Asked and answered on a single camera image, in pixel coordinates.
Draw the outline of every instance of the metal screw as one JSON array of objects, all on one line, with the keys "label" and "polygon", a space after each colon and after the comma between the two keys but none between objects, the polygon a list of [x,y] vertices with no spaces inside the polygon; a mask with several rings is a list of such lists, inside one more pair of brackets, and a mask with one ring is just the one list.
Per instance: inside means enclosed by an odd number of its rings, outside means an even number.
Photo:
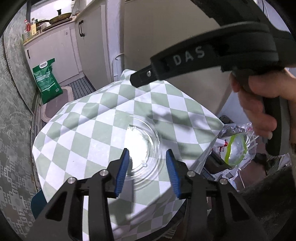
[{"label": "metal screw", "polygon": [[221,178],[221,179],[219,180],[219,182],[220,182],[222,185],[226,185],[226,184],[228,183],[227,179],[225,179],[225,178]]},{"label": "metal screw", "polygon": [[100,171],[100,175],[103,176],[103,177],[104,177],[104,176],[107,176],[108,174],[109,174],[109,172],[108,172],[108,170],[106,170],[106,169]]},{"label": "metal screw", "polygon": [[74,177],[69,177],[68,180],[67,180],[67,182],[68,182],[69,184],[73,184],[74,182],[76,182],[76,178],[74,178]]},{"label": "metal screw", "polygon": [[187,172],[188,177],[194,177],[195,175],[196,175],[196,173],[194,171],[188,171]]}]

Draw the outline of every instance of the plastic bottle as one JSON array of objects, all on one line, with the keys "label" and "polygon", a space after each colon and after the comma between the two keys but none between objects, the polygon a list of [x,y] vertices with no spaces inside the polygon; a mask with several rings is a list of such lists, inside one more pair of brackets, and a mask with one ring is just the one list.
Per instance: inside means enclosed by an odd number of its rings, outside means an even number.
[{"label": "plastic bottle", "polygon": [[25,31],[24,31],[24,42],[27,42],[32,38],[31,36],[31,24],[28,22],[28,20],[25,20]]}]

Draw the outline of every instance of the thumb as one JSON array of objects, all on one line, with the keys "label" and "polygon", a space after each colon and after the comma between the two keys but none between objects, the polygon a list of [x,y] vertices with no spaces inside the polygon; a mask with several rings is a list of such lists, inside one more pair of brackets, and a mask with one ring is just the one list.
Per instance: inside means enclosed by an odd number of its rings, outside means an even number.
[{"label": "thumb", "polygon": [[296,102],[296,78],[286,69],[249,77],[249,87],[253,93],[275,98],[281,96]]}]

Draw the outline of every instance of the green rice bag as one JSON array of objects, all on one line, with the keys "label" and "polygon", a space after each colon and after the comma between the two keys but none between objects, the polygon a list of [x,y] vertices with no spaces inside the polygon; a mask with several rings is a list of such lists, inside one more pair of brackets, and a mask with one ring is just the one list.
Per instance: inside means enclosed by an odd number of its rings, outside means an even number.
[{"label": "green rice bag", "polygon": [[53,58],[33,68],[35,81],[40,90],[43,104],[63,94],[62,88],[52,74],[52,63],[54,61],[55,59]]}]

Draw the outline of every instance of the checkered tablecloth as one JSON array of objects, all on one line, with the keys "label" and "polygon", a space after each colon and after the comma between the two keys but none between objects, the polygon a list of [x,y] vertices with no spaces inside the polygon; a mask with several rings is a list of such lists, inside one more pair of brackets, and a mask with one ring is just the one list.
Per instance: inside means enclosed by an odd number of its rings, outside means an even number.
[{"label": "checkered tablecloth", "polygon": [[[172,149],[189,168],[209,149],[222,122],[167,81],[134,88],[125,70],[121,80],[67,103],[37,135],[33,156],[49,201],[71,176],[91,177],[119,159],[130,113],[150,118],[161,136],[160,153]],[[126,181],[117,199],[108,200],[115,240],[134,241],[165,227],[182,205],[170,188],[165,160],[141,188]],[[83,239],[88,240],[88,199],[83,205]]]}]

